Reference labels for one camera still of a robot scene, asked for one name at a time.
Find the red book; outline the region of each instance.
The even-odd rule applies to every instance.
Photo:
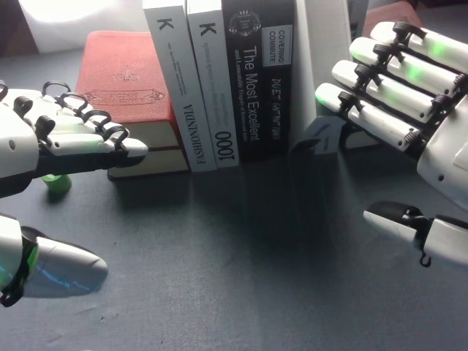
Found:
[[[130,131],[130,137],[143,141],[150,149],[140,165],[112,169],[111,177],[188,169],[149,32],[89,34],[76,91],[84,94],[96,110],[109,112],[114,122]]]

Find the table surface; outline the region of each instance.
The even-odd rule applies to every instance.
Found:
[[[73,86],[81,55],[2,59],[0,77]],[[466,349],[466,273],[420,267],[416,251],[362,220],[377,200],[467,219],[396,151],[72,181],[62,201],[33,181],[0,212],[96,252],[109,277],[94,295],[3,309],[2,350]]]

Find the book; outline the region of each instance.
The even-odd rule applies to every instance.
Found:
[[[109,170],[111,177],[188,170],[180,135],[151,35],[145,32],[90,33],[76,91],[96,110],[108,112],[150,154],[171,150],[159,164],[148,157],[141,165]]]
[[[263,0],[263,101],[268,154],[289,148],[294,0]]]
[[[265,157],[261,0],[222,0],[227,62],[242,162]]]
[[[216,164],[239,165],[221,0],[188,0],[192,43]]]
[[[321,139],[323,147],[315,153],[330,153],[339,148],[337,132],[344,122],[323,107],[314,97],[322,83],[334,83],[331,74],[336,62],[352,61],[351,28],[347,0],[295,0],[292,44],[292,91],[290,150]]]
[[[144,0],[143,10],[192,172],[216,169],[184,0]]]

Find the robotic hand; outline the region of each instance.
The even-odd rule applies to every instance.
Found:
[[[359,63],[340,61],[317,100],[341,118],[418,162],[419,174],[468,211],[468,45],[406,23],[384,22],[350,47]],[[364,212],[372,227],[431,257],[468,266],[468,223],[429,219],[400,203]]]
[[[63,86],[60,97],[49,86]],[[8,89],[0,80],[0,197],[22,192],[32,179],[141,162],[148,148],[129,138],[109,113],[60,82],[42,91]],[[103,259],[82,247],[55,241],[0,214],[0,304],[23,296],[65,298],[97,291],[107,276]]]

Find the bright light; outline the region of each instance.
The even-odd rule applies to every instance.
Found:
[[[20,0],[23,10],[35,20],[63,23],[93,15],[114,0]]]

